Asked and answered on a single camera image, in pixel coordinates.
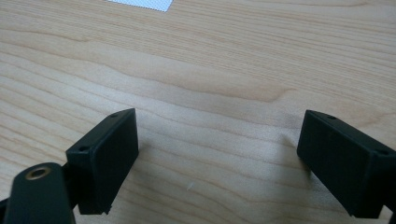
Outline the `white mesh cloth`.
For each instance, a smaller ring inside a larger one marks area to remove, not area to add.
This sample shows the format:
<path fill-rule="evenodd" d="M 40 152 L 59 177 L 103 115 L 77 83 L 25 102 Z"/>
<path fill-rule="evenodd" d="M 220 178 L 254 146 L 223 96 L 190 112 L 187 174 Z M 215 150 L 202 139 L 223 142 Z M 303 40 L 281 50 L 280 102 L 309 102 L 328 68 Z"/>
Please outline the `white mesh cloth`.
<path fill-rule="evenodd" d="M 110 2 L 124 4 L 133 7 L 142 7 L 161 12 L 166 12 L 174 0 L 108 0 Z"/>

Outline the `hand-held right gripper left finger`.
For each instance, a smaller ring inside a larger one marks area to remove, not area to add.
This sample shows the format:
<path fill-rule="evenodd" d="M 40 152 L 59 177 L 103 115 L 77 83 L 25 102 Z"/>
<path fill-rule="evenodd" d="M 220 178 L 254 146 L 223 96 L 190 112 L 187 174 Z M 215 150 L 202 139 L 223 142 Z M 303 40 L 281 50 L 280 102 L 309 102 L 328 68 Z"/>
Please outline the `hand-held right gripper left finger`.
<path fill-rule="evenodd" d="M 107 214 L 139 154 L 133 108 L 113 113 L 66 150 L 70 203 L 82 215 Z"/>

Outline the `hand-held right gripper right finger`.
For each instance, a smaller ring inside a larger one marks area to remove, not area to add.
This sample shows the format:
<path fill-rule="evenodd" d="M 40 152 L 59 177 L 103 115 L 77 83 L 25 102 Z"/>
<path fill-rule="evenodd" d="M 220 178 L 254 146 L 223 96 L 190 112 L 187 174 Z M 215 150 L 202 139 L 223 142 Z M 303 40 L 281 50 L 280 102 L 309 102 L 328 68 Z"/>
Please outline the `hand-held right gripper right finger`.
<path fill-rule="evenodd" d="M 342 120 L 307 110 L 298 157 L 353 217 L 396 218 L 396 151 Z"/>

